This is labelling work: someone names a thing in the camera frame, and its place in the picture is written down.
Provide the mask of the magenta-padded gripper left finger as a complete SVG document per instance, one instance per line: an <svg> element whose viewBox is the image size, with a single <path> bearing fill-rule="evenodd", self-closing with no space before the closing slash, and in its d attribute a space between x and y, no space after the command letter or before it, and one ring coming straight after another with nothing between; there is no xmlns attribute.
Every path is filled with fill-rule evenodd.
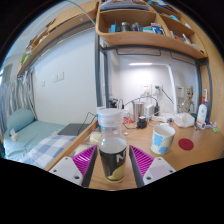
<svg viewBox="0 0 224 224"><path fill-rule="evenodd" d="M50 173L76 185L88 187L96 158L97 146L93 145L73 157L63 157Z"/></svg>

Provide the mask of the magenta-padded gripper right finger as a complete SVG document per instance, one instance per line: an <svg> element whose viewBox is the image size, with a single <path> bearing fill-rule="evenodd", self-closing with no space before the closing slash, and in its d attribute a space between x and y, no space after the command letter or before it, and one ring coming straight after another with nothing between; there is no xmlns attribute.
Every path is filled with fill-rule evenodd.
<svg viewBox="0 0 224 224"><path fill-rule="evenodd" d="M162 157L152 157L135 146L129 146L129 156L138 187L148 185L175 172L175 169Z"/></svg>

